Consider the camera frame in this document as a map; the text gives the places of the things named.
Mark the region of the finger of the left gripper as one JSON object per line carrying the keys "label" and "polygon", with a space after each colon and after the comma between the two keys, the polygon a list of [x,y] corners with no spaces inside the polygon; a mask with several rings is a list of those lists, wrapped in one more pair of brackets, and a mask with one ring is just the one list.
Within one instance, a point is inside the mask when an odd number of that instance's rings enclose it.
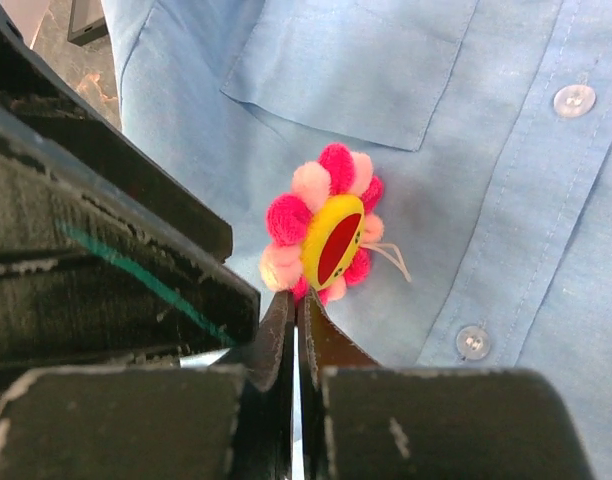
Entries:
{"label": "finger of the left gripper", "polygon": [[260,295],[232,249],[0,9],[0,376],[249,343]]}

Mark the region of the pink flower plush brooch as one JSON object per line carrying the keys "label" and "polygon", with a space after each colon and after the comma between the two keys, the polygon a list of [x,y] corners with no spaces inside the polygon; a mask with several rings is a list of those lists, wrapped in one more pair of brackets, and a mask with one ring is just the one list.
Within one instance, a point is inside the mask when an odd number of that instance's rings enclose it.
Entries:
{"label": "pink flower plush brooch", "polygon": [[300,301],[312,290],[327,303],[366,280],[376,252],[412,280],[399,248],[382,241],[384,224],[375,213],[383,182],[366,153],[334,143],[318,159],[299,166],[289,192],[266,213],[270,244],[259,271],[273,292]]}

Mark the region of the light blue shirt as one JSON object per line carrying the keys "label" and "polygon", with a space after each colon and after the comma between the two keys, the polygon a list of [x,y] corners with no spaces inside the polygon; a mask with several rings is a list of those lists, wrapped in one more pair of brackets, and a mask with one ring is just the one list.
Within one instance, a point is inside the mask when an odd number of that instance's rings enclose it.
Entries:
{"label": "light blue shirt", "polygon": [[124,134],[229,222],[333,142],[384,184],[384,238],[329,307],[388,367],[520,367],[612,479],[612,1],[107,1]]}

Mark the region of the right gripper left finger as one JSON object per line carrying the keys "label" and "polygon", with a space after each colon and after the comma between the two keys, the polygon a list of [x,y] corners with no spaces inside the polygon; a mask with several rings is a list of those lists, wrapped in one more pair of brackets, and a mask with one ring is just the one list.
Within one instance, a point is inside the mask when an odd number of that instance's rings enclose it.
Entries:
{"label": "right gripper left finger", "polygon": [[206,368],[35,369],[0,400],[0,479],[287,479],[295,306]]}

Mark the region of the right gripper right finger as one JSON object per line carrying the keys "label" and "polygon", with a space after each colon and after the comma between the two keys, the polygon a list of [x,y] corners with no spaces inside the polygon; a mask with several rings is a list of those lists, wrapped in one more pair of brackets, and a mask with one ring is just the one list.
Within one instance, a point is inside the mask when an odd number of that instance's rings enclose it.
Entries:
{"label": "right gripper right finger", "polygon": [[589,479],[552,385],[522,369],[386,368],[329,319],[297,308],[309,479]]}

